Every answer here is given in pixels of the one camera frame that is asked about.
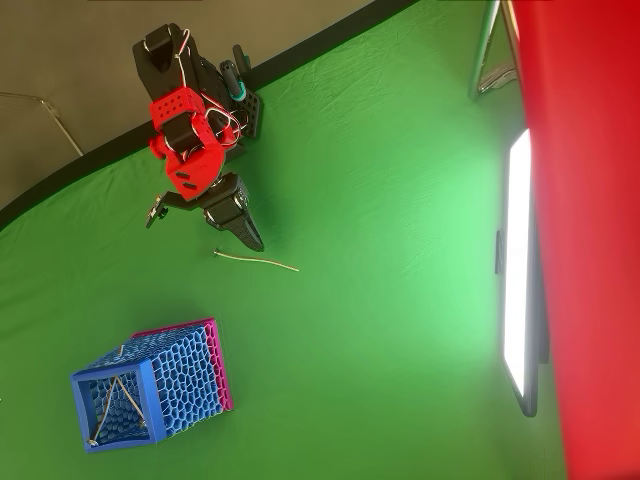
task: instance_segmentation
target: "3d-printed basket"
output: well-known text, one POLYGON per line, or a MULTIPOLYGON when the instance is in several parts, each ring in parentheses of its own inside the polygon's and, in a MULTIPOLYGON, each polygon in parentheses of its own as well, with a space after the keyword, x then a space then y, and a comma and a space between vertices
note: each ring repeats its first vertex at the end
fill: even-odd
POLYGON ((213 319, 135 333, 71 384, 88 452, 157 443, 233 408, 213 319))

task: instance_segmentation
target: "white cable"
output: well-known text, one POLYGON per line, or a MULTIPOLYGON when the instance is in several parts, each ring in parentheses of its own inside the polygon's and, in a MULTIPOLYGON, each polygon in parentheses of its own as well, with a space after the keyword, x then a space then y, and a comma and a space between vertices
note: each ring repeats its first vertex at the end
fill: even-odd
MULTIPOLYGON (((178 50, 178 53, 175 54, 175 57, 178 59, 178 64, 180 65, 180 72, 182 73, 182 86, 186 87, 187 80, 184 76, 184 68, 182 67, 182 59, 180 58, 180 55, 182 55, 182 52, 184 51, 184 47, 187 44, 187 40, 189 40, 189 37, 191 36, 191 32, 189 31, 188 28, 185 28, 182 31, 182 34, 185 37, 184 37, 184 40, 182 41, 182 45, 180 45, 180 50, 178 50)), ((189 56, 191 56, 191 49, 188 47, 187 47, 187 53, 189 54, 189 56)))
POLYGON ((288 270, 293 270, 294 272, 299 272, 296 267, 290 267, 289 265, 285 265, 284 263, 276 262, 273 260, 266 260, 264 258, 254 258, 254 257, 240 257, 238 255, 229 255, 228 253, 222 253, 217 248, 213 251, 214 255, 220 255, 221 257, 231 258, 233 260, 242 260, 244 262, 260 262, 260 263, 269 263, 271 265, 275 265, 276 267, 286 268, 288 270))
POLYGON ((182 34, 185 37, 184 37, 184 40, 182 41, 182 45, 180 45, 180 50, 178 50, 178 55, 182 55, 182 52, 184 51, 184 47, 187 44, 187 40, 189 40, 189 37, 191 36, 191 31, 188 28, 185 28, 182 31, 182 34))
POLYGON ((104 425, 104 421, 107 418, 107 413, 109 412, 109 406, 111 405, 111 397, 112 397, 114 388, 116 388, 115 377, 113 377, 111 379, 111 385, 109 387, 109 393, 107 394, 107 406, 104 408, 104 413, 102 414, 102 420, 100 420, 100 424, 98 425, 98 430, 96 431, 96 433, 93 436, 93 438, 90 438, 88 440, 89 445, 91 445, 92 447, 97 447, 98 446, 98 442, 97 442, 98 435, 100 434, 100 430, 102 429, 102 425, 104 425))

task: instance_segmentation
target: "red 3d-printed part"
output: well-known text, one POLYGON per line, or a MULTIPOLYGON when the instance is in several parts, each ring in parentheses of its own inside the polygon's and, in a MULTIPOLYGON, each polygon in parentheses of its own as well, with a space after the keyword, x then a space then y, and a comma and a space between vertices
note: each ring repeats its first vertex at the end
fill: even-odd
POLYGON ((570 479, 640 478, 640 4, 512 2, 570 479))

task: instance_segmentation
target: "green screen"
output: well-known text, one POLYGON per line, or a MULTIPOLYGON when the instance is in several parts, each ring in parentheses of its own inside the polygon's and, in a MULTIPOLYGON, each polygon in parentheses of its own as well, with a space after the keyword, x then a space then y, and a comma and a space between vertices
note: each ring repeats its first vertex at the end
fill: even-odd
POLYGON ((515 84, 466 97, 482 8, 420 2, 259 92, 261 138, 227 168, 263 255, 299 273, 214 257, 251 252, 197 211, 146 230, 171 189, 148 149, 0 232, 0 477, 563 478, 550 367, 527 419, 500 359, 494 239, 524 120, 515 84), (85 454, 69 375, 208 316, 235 410, 85 454))

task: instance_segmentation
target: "honeycomb mesh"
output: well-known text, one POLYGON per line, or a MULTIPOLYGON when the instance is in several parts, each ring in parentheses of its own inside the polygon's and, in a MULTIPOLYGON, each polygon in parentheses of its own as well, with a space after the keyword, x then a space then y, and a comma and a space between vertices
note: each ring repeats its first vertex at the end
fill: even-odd
MULTIPOLYGON (((135 372, 121 374, 120 381, 139 406, 140 394, 135 372)), ((89 382, 89 391, 91 392, 98 422, 102 420, 107 406, 110 385, 110 378, 89 382)), ((147 428, 141 425, 138 413, 117 382, 113 387, 111 400, 108 403, 109 410, 106 412, 106 417, 100 428, 100 434, 97 438, 98 443, 106 444, 120 440, 147 438, 149 436, 147 428)))
POLYGON ((190 333, 151 362, 167 437, 223 410, 205 328, 188 328, 190 333))
POLYGON ((130 338, 122 345, 122 355, 119 354, 120 348, 116 348, 89 364, 86 368, 109 367, 125 362, 137 362, 154 358, 160 352, 171 348, 172 345, 182 340, 185 335, 193 333, 197 328, 197 325, 191 325, 144 337, 130 338))

